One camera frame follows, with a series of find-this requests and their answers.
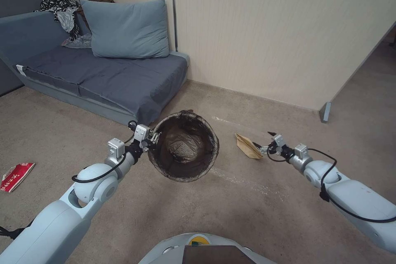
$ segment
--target yellow label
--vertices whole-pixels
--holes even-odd
[[[192,245],[193,241],[198,242],[198,244],[209,244],[209,241],[207,241],[207,239],[202,236],[196,236],[191,239],[189,245]]]

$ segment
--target crumpled paper bag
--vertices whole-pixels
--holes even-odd
[[[236,137],[236,145],[246,156],[252,159],[263,158],[263,155],[260,153],[260,151],[256,148],[256,146],[249,138],[239,135],[238,133],[235,133],[235,137]]]

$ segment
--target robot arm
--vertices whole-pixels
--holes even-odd
[[[356,228],[382,249],[396,254],[396,205],[359,181],[349,179],[335,166],[336,160],[304,144],[287,146],[281,134],[271,133],[267,154],[277,153],[292,164],[316,188],[321,198],[331,202]],[[332,158],[330,164],[313,160],[309,150]]]
[[[151,144],[149,127],[138,125],[134,131],[130,146],[116,138],[110,140],[105,162],[74,176],[75,183],[62,197],[44,208],[4,250],[0,263],[64,263],[88,231],[94,215]]]

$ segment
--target mesh basket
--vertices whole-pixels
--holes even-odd
[[[160,135],[148,157],[159,172],[177,182],[192,182],[205,175],[219,153],[212,127],[190,111],[164,118],[153,132]]]

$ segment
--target seat cushion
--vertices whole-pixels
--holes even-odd
[[[158,118],[183,85],[185,58],[112,59],[91,49],[58,46],[18,63],[26,76],[78,96],[111,102],[133,113],[140,123]]]

